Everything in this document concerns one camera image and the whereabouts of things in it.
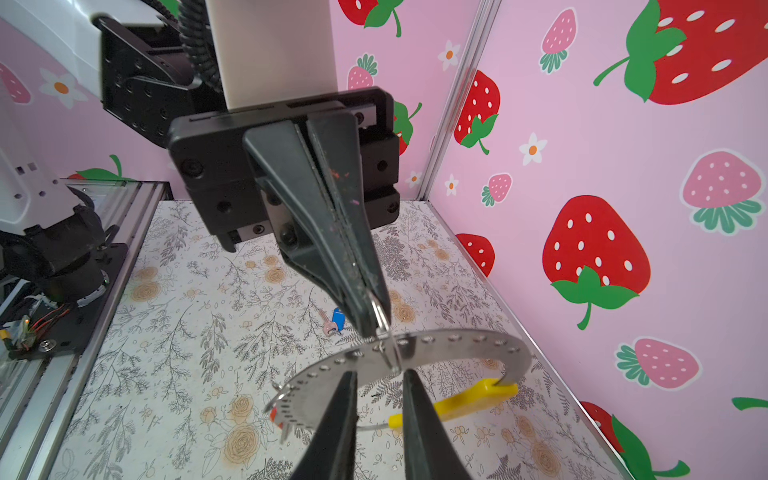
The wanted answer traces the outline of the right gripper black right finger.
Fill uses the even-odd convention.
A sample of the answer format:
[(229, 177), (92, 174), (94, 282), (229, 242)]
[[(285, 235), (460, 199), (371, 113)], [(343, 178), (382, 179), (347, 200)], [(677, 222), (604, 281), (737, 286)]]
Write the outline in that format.
[(403, 380), (404, 466), (407, 480), (470, 480), (415, 370)]

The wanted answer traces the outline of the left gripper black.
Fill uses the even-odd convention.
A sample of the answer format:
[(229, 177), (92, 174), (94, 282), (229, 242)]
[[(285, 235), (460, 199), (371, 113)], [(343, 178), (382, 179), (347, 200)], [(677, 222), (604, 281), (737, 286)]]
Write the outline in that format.
[[(179, 117), (169, 131), (168, 152), (223, 249), (270, 233), (269, 218), (286, 263), (364, 338), (391, 325), (371, 228), (399, 215), (394, 106), (371, 87)], [(358, 128), (350, 113), (321, 114), (337, 109), (359, 116)]]

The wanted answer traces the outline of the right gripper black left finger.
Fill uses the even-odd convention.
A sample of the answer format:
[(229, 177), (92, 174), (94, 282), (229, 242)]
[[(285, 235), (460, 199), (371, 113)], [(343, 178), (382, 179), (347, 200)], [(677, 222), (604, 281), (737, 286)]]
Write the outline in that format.
[(344, 373), (290, 480), (354, 478), (357, 388), (357, 373)]

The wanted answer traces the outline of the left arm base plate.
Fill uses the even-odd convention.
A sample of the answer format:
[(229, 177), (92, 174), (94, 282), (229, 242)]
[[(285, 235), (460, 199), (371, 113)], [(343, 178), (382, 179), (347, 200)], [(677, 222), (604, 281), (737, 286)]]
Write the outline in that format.
[(114, 243), (90, 256), (83, 268), (26, 283), (1, 313), (1, 351), (12, 360), (81, 353), (88, 346), (127, 256)]

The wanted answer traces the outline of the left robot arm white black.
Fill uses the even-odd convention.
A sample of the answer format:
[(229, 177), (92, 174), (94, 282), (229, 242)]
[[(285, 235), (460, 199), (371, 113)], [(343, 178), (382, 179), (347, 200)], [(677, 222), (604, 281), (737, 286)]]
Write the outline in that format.
[(371, 232), (393, 222), (394, 100), (340, 91), (326, 1), (5, 1), (1, 5), (1, 251), (55, 303), (104, 282), (107, 241), (71, 181), (123, 126), (143, 177), (172, 159), (209, 232), (234, 251), (273, 234), (361, 337), (391, 333)]

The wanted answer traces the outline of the key with blue tag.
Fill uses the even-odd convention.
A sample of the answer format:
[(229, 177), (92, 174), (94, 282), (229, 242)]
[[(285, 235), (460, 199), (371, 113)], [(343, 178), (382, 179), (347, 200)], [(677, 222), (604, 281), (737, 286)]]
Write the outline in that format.
[(319, 311), (322, 328), (326, 337), (340, 335), (346, 323), (346, 317), (339, 308), (335, 308), (330, 314), (324, 310)]

